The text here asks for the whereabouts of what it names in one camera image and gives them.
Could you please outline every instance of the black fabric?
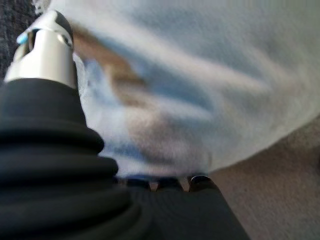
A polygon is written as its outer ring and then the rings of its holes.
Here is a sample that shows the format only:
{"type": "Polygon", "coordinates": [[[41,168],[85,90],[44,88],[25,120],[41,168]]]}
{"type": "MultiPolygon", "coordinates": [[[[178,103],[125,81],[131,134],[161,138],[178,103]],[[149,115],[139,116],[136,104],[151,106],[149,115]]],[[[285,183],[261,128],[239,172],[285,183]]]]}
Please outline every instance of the black fabric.
{"type": "Polygon", "coordinates": [[[86,127],[78,93],[21,79],[0,92],[0,239],[145,239],[148,211],[113,184],[118,167],[86,127]]]}
{"type": "Polygon", "coordinates": [[[131,187],[132,201],[114,184],[116,162],[97,156],[103,147],[76,90],[33,78],[4,84],[0,239],[248,239],[218,189],[183,192],[167,178],[160,189],[179,191],[131,187]]]}
{"type": "Polygon", "coordinates": [[[17,36],[37,18],[32,0],[0,0],[0,84],[17,49],[17,36]]]}

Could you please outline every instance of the gray carpet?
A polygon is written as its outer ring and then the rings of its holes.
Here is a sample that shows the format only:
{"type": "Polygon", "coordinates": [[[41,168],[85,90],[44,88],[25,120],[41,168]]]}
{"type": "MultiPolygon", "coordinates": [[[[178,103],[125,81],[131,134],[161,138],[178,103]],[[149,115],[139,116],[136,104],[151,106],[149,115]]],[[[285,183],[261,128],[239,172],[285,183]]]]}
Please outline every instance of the gray carpet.
{"type": "MultiPolygon", "coordinates": [[[[0,80],[16,37],[35,19],[29,0],[0,0],[0,80]]],[[[320,240],[320,118],[212,178],[253,240],[320,240]]]]}

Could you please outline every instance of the silver metal cap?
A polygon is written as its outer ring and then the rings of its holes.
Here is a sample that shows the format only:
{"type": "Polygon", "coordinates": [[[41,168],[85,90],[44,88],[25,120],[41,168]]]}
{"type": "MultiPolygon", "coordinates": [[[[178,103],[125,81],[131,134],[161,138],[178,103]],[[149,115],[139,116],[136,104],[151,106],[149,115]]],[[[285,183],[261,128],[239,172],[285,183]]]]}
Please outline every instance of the silver metal cap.
{"type": "Polygon", "coordinates": [[[37,78],[76,88],[73,35],[68,21],[57,11],[39,17],[18,38],[5,82],[37,78]]]}

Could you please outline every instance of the light blue button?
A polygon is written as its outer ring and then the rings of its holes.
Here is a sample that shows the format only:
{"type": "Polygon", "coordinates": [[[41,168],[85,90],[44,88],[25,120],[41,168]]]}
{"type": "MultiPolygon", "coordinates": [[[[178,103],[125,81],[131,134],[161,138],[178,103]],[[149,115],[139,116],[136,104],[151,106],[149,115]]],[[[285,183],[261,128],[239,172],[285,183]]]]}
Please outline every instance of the light blue button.
{"type": "Polygon", "coordinates": [[[28,34],[23,32],[16,38],[17,44],[24,44],[26,41],[28,41],[28,34]]]}

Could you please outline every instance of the dark gray upholstery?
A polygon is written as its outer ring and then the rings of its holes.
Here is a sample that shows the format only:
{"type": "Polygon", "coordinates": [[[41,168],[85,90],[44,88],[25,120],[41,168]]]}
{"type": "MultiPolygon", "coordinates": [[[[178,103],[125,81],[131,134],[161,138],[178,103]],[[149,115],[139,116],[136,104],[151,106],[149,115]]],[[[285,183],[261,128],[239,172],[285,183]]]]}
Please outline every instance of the dark gray upholstery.
{"type": "Polygon", "coordinates": [[[17,48],[16,38],[36,18],[32,0],[0,0],[0,80],[17,48]]]}

